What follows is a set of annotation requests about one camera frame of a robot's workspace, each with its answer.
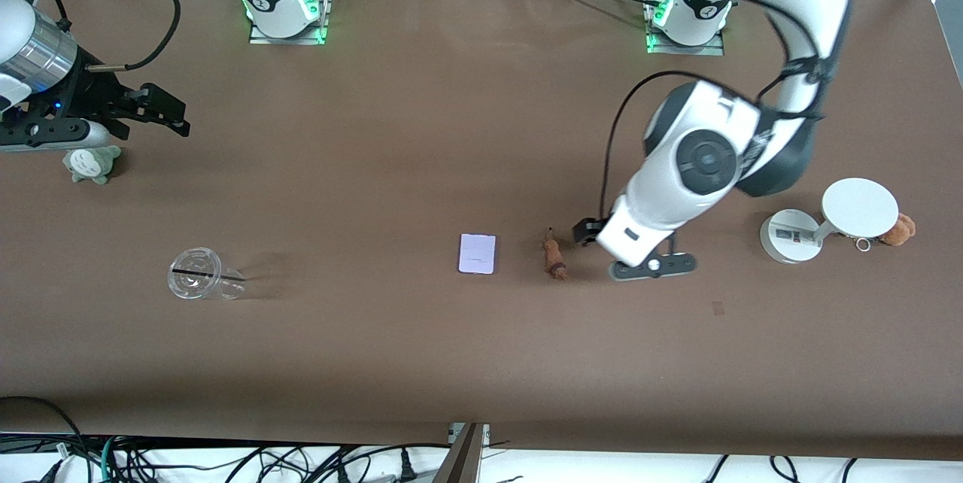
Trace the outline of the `brown lion statue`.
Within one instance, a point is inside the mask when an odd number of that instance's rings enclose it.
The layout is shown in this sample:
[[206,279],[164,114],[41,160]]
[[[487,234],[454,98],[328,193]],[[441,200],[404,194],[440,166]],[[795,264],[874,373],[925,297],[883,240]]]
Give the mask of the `brown lion statue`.
[[545,257],[545,273],[556,281],[567,281],[567,265],[564,262],[563,252],[561,252],[560,244],[558,244],[552,228],[545,232],[541,247]]

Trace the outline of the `grey totoro plush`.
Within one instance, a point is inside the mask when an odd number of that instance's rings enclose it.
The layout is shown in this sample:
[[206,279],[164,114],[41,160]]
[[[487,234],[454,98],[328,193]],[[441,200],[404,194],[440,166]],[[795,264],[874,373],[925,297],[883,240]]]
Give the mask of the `grey totoro plush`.
[[71,181],[78,184],[89,179],[94,184],[106,185],[109,182],[114,161],[123,154],[118,146],[76,148],[62,158],[62,164],[70,174]]

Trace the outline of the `clear plastic cup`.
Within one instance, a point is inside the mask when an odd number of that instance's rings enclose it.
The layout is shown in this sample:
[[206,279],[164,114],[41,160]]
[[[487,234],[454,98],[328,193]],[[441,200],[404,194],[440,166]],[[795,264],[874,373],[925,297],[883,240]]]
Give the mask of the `clear plastic cup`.
[[166,283],[172,294],[183,300],[237,300],[247,291],[247,278],[210,248],[179,254],[168,269]]

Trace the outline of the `white round stand lamp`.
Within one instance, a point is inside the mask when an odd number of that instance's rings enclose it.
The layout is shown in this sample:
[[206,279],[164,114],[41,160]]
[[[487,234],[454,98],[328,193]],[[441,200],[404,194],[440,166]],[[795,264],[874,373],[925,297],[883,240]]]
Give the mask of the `white round stand lamp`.
[[839,179],[821,200],[822,219],[788,208],[761,225],[764,252],[777,263],[801,264],[817,257],[833,235],[853,240],[860,252],[870,252],[881,236],[897,225],[897,199],[883,185],[866,178]]

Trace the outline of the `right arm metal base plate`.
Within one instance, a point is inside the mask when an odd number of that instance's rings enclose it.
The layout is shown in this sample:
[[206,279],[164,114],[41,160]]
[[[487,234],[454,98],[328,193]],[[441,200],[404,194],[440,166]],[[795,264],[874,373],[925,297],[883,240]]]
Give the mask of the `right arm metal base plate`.
[[333,0],[281,0],[275,12],[262,13],[245,4],[251,23],[250,43],[323,45]]

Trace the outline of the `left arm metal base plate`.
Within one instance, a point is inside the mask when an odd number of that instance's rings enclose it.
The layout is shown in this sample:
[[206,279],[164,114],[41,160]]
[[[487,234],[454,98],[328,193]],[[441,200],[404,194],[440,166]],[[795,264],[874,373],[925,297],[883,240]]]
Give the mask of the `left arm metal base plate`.
[[[650,54],[672,54],[688,56],[722,56],[725,54],[725,41],[722,30],[733,3],[716,3],[696,9],[681,0],[644,0],[650,3],[644,9],[646,18],[646,48]],[[693,38],[695,32],[705,32],[713,24],[711,38],[702,44],[683,44],[668,34],[679,32],[683,38]]]

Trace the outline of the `brown bear plush keychain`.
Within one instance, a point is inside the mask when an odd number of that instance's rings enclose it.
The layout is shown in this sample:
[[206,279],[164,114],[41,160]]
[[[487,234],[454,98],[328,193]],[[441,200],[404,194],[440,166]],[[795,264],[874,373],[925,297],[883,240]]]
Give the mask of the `brown bear plush keychain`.
[[857,238],[854,245],[860,252],[869,252],[874,245],[900,247],[910,240],[916,232],[917,226],[913,219],[904,213],[900,213],[895,225],[887,232],[873,238]]

